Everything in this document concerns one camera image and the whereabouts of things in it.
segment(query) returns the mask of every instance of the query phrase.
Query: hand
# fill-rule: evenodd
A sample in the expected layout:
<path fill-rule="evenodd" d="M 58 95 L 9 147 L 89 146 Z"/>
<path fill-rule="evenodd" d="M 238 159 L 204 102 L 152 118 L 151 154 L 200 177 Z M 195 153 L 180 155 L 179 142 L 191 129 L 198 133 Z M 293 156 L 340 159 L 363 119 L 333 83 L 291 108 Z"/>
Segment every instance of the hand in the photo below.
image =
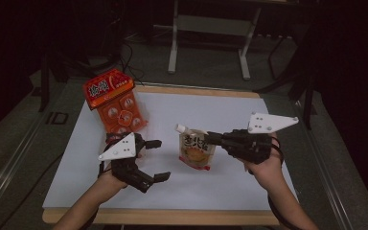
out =
<path fill-rule="evenodd" d="M 98 177 L 97 181 L 90 188 L 94 190 L 94 193 L 97 195 L 100 203 L 107 202 L 121 189 L 127 186 L 125 182 L 112 175 L 112 170 L 110 167 L 111 164 L 108 164 L 105 172 Z"/>
<path fill-rule="evenodd" d="M 277 137 L 276 133 L 270 133 L 269 135 Z M 279 143 L 274 139 L 272 140 L 272 144 L 279 146 Z M 284 180 L 281 166 L 281 155 L 276 149 L 271 149 L 269 158 L 259 165 L 245 160 L 241 161 L 247 170 L 253 172 L 256 180 L 266 190 L 270 190 L 273 186 L 278 184 L 279 181 Z"/>

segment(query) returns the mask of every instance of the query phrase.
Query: white paper surface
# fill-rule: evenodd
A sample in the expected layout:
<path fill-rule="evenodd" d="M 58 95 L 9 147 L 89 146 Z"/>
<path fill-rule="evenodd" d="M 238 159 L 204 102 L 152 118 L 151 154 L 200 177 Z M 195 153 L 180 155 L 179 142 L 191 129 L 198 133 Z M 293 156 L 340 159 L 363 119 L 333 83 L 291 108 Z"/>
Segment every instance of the white paper surface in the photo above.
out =
<path fill-rule="evenodd" d="M 262 99 L 137 93 L 149 124 L 143 138 L 161 140 L 158 149 L 147 149 L 137 159 L 139 169 L 154 176 L 171 172 L 169 180 L 153 184 L 143 194 L 127 187 L 103 204 L 103 208 L 269 210 L 267 194 L 243 169 L 243 164 L 221 147 L 210 171 L 198 171 L 178 159 L 179 133 L 175 125 L 214 132 L 247 128 L 251 112 L 267 113 Z M 97 111 L 83 105 L 43 208 L 71 207 L 92 185 L 99 172 L 98 155 L 104 148 L 104 128 Z M 283 172 L 294 192 L 286 164 Z"/>

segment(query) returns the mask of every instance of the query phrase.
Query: food pouch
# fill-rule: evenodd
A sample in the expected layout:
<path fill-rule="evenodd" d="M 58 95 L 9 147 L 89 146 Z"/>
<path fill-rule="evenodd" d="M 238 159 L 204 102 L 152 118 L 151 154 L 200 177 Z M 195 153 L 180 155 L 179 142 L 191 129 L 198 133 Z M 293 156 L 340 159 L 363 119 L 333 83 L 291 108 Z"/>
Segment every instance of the food pouch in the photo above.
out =
<path fill-rule="evenodd" d="M 97 109 L 106 133 L 136 132 L 147 124 L 133 94 L 134 80 L 112 69 L 83 86 L 91 110 Z"/>
<path fill-rule="evenodd" d="M 177 125 L 175 130 L 180 132 L 178 158 L 194 169 L 209 171 L 216 146 L 205 143 L 204 135 L 208 133 L 182 125 Z"/>

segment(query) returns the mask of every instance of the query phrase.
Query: chip bag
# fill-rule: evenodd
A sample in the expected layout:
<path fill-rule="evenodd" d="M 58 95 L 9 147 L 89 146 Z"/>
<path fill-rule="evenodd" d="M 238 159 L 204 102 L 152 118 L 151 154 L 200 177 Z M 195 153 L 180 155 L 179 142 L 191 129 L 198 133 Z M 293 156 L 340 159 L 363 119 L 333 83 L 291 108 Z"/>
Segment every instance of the chip bag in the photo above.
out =
<path fill-rule="evenodd" d="M 133 94 L 134 80 L 117 69 L 83 85 L 91 110 L 97 109 L 106 133 L 136 132 L 147 124 Z"/>

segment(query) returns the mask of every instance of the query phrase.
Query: forearm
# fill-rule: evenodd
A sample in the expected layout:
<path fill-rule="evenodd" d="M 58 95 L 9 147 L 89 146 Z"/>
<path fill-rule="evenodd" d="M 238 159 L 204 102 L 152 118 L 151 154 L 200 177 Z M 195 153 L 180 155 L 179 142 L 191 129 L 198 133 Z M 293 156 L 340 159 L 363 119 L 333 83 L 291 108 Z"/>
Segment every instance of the forearm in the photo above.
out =
<path fill-rule="evenodd" d="M 95 214 L 102 203 L 113 197 L 124 187 L 121 184 L 108 194 L 100 194 L 99 191 L 104 190 L 103 186 L 109 185 L 96 181 L 65 213 L 54 229 L 80 229 Z"/>
<path fill-rule="evenodd" d="M 285 180 L 267 191 L 276 209 L 289 223 L 304 230 L 318 229 L 300 206 Z"/>

